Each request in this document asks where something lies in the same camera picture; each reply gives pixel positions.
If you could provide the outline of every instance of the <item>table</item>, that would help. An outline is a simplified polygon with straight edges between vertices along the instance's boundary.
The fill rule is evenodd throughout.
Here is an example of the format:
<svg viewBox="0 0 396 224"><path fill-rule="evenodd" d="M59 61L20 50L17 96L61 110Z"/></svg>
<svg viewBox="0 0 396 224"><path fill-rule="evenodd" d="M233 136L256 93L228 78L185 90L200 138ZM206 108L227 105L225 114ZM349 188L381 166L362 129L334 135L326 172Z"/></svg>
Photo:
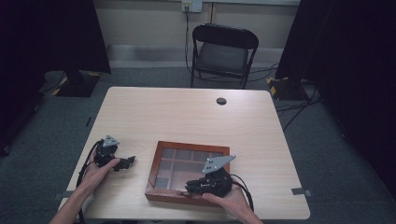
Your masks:
<svg viewBox="0 0 396 224"><path fill-rule="evenodd" d="M218 105L223 97L226 105ZM230 147L231 173L241 176L261 219L306 219L310 211L274 104L267 91L110 88L68 190L92 145L107 134L120 141L116 156L136 160L109 172L84 204L85 218L147 220L233 219L222 208L150 202L145 197L158 141Z"/></svg>

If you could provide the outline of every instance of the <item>gray carpet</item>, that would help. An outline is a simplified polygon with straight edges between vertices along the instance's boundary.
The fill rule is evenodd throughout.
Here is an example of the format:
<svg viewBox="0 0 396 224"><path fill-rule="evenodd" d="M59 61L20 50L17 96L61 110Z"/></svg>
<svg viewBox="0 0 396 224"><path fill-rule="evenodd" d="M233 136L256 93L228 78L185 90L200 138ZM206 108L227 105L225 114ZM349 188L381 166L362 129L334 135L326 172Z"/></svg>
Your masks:
<svg viewBox="0 0 396 224"><path fill-rule="evenodd" d="M10 145L10 155L0 158L0 223L47 223L53 217L60 202L52 196L66 189L108 88L190 86L186 68L117 68L112 73L100 78L90 98L46 93L38 112ZM48 73L43 90L61 74ZM255 73L250 79L264 75ZM239 84L195 79L195 87L238 89ZM313 88L306 86L308 94ZM249 82L247 89L268 87L261 79ZM276 106L299 103L275 101ZM297 111L278 113L283 127ZM322 102L302 111L285 135L302 185L313 193L307 198L311 218L265 223L396 223L396 203L366 160L343 139Z"/></svg>

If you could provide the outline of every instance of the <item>human arm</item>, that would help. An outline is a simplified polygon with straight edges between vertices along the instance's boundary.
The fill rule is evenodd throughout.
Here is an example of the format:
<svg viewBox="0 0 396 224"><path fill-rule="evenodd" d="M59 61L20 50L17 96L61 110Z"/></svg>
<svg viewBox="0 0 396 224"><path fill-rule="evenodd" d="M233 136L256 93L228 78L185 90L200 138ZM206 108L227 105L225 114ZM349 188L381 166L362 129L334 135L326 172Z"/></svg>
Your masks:
<svg viewBox="0 0 396 224"><path fill-rule="evenodd" d="M223 207L231 216L244 224L262 224L262 221L250 209L242 189L233 185L232 190L224 198L211 193L204 193L202 198Z"/></svg>
<svg viewBox="0 0 396 224"><path fill-rule="evenodd" d="M74 190L73 194L58 211L55 217L52 218L49 224L74 223L78 211L84 204L85 200L93 194L96 187L105 178L107 172L119 162L120 159L114 159L101 168L97 167L94 163L90 164L87 167L87 171L81 181L81 184Z"/></svg>

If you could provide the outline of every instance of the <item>chair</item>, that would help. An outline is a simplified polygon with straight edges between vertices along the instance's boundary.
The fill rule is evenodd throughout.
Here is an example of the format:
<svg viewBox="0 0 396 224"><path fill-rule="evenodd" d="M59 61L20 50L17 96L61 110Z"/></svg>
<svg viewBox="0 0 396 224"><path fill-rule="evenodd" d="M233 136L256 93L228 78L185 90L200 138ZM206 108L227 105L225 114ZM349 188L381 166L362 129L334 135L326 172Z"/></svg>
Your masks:
<svg viewBox="0 0 396 224"><path fill-rule="evenodd" d="M242 89L247 85L253 57L259 46L259 39L246 29L213 23L198 25L192 31L194 44L192 54L191 88L194 71L223 77L241 79ZM203 43L198 51L197 42Z"/></svg>

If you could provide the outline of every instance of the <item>wooden box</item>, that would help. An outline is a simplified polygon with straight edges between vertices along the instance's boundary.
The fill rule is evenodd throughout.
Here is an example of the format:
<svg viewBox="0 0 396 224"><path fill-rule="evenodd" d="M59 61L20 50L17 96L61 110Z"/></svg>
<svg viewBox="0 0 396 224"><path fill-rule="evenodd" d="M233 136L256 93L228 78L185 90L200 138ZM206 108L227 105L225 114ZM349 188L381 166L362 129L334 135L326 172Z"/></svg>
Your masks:
<svg viewBox="0 0 396 224"><path fill-rule="evenodd" d="M204 177L207 158L229 156L229 147L158 142L146 187L149 201L216 206L201 197L184 196L186 182ZM230 172L230 164L224 166Z"/></svg>

